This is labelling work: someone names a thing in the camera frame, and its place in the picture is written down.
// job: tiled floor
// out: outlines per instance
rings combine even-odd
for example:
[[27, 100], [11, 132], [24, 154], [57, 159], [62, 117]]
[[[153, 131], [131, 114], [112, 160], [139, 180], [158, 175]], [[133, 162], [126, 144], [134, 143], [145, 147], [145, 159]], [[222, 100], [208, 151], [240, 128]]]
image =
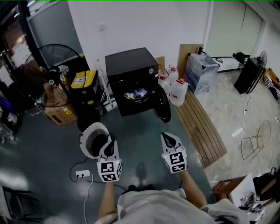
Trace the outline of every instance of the tiled floor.
[[[238, 71], [219, 73], [216, 83], [208, 93], [199, 94], [201, 105], [212, 120], [228, 151], [222, 158], [205, 169], [211, 186], [217, 181], [247, 175], [258, 176], [278, 167], [280, 156], [280, 108], [263, 82], [257, 84], [251, 95], [240, 95], [233, 84], [239, 76]], [[241, 155], [241, 139], [256, 135], [259, 126], [268, 120], [271, 124], [270, 140], [265, 148], [246, 160]], [[237, 136], [232, 134], [243, 128]], [[245, 153], [250, 147], [244, 145]]]

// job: chair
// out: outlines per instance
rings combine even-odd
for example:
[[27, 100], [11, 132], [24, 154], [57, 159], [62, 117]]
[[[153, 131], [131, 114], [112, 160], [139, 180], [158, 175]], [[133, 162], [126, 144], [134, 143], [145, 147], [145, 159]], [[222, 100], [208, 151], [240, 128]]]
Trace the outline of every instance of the chair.
[[6, 207], [9, 211], [9, 219], [17, 219], [26, 222], [41, 222], [42, 218], [36, 216], [34, 213], [26, 213], [24, 208], [27, 207], [29, 203], [33, 204], [38, 200], [30, 196], [30, 191], [18, 191], [12, 190], [7, 187], [0, 187], [3, 189], [3, 194], [6, 201]]

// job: cardboard box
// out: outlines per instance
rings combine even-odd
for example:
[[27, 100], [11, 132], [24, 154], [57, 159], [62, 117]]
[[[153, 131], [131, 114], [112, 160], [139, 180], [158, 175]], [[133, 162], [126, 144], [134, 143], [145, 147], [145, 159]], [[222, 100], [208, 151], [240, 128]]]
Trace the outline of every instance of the cardboard box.
[[44, 84], [45, 93], [43, 95], [45, 105], [60, 106], [69, 103], [66, 93], [57, 85]]
[[46, 107], [45, 113], [57, 125], [68, 124], [78, 119], [72, 104], [61, 107]]
[[157, 63], [159, 65], [159, 70], [162, 73], [164, 73], [165, 72], [165, 57], [161, 56], [161, 57], [156, 58], [156, 60], [157, 60]]

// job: power strip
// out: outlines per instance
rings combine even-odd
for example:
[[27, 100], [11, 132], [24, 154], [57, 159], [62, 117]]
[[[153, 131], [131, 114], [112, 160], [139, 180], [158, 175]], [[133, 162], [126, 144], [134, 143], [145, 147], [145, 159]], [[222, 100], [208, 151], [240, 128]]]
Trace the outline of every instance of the power strip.
[[89, 170], [81, 170], [81, 171], [76, 171], [76, 176], [79, 177], [89, 177], [91, 175]]

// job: white jug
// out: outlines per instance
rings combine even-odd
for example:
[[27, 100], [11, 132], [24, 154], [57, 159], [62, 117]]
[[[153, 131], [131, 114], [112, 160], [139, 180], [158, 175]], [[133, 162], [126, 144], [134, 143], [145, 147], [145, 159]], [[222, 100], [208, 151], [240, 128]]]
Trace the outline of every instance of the white jug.
[[170, 80], [170, 85], [173, 85], [176, 80], [179, 79], [179, 73], [178, 70], [175, 67], [171, 67], [166, 70], [166, 73], [168, 74], [168, 79]]
[[169, 99], [169, 94], [170, 94], [170, 81], [166, 76], [160, 76], [158, 79], [158, 84], [164, 89], [167, 98]]
[[185, 95], [188, 90], [188, 83], [183, 79], [176, 80], [176, 82], [172, 85], [170, 91], [170, 102], [176, 106], [182, 106], [185, 100]]

